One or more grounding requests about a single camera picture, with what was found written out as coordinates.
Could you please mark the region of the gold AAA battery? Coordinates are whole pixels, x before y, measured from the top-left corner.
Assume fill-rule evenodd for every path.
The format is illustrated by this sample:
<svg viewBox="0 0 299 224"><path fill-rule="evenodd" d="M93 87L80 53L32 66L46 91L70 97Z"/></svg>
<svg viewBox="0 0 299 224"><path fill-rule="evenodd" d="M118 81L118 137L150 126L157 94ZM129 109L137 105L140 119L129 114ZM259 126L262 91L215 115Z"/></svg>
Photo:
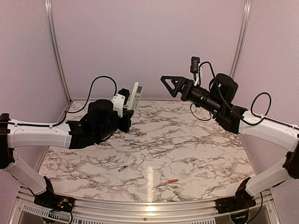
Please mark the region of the gold AAA battery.
<svg viewBox="0 0 299 224"><path fill-rule="evenodd" d="M128 167L128 166L125 165L125 166L121 167L120 169L118 169L118 171L121 172L121 171L123 171L124 169L126 169L127 167Z"/></svg>

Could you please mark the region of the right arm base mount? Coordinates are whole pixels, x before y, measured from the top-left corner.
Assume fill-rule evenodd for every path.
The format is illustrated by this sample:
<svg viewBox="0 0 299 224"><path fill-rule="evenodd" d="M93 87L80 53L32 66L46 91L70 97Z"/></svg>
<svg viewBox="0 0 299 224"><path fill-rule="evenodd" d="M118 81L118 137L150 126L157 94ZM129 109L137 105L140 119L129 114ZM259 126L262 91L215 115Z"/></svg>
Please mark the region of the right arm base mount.
<svg viewBox="0 0 299 224"><path fill-rule="evenodd" d="M246 184L249 180L250 177L242 181L234 196L220 198L215 201L216 209L219 214L248 209L256 206L254 197L245 190Z"/></svg>

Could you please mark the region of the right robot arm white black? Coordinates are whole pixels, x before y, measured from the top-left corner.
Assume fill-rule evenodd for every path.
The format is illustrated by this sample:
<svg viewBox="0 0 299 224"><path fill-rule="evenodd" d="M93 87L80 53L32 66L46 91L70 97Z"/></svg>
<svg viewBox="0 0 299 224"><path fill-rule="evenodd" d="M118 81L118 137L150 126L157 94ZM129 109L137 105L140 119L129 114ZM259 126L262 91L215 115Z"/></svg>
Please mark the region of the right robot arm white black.
<svg viewBox="0 0 299 224"><path fill-rule="evenodd" d="M266 171L245 179L232 197L232 206L241 209L260 192L286 180L299 177L299 128L266 116L253 115L246 108L232 105L238 84L229 76L219 73L211 81L208 91L184 77L162 76L172 97L181 93L181 100L191 101L213 115L213 119L226 131L257 137L283 147L288 152L278 163Z"/></svg>

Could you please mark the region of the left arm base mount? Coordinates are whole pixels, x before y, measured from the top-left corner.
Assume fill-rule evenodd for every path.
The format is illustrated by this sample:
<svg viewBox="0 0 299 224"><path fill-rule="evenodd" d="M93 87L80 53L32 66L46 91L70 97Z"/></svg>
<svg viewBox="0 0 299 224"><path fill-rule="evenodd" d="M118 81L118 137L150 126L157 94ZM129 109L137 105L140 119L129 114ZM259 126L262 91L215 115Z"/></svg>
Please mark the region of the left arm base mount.
<svg viewBox="0 0 299 224"><path fill-rule="evenodd" d="M71 213L74 206L74 198L69 196L58 195L54 192L50 179L44 176L46 191L37 195L35 194L34 203L53 211L64 211Z"/></svg>

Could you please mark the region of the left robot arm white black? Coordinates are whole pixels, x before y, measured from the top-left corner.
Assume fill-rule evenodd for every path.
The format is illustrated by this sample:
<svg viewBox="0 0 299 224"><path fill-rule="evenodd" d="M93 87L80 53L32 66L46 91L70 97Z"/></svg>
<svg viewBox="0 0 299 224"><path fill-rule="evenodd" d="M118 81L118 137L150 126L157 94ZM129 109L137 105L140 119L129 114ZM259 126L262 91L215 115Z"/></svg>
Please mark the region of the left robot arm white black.
<svg viewBox="0 0 299 224"><path fill-rule="evenodd" d="M124 108L124 101L99 99L88 105L79 121L27 124L0 116L0 168L27 186L48 207L59 204L51 182L33 170L14 149L27 146L49 146L84 149L108 140L114 132L127 133L134 110Z"/></svg>

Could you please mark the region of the white remote control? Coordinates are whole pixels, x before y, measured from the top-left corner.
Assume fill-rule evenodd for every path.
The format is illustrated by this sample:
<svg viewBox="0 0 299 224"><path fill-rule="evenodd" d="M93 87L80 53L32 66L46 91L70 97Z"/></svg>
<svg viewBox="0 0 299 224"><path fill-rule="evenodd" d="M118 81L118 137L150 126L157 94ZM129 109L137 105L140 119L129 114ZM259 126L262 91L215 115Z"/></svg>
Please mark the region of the white remote control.
<svg viewBox="0 0 299 224"><path fill-rule="evenodd" d="M143 84L141 84L139 82L135 82L133 90L132 90L132 94L128 101L128 106L127 106L128 110L135 110L137 108L137 106L139 104L139 100L141 98L142 89L143 89Z"/></svg>

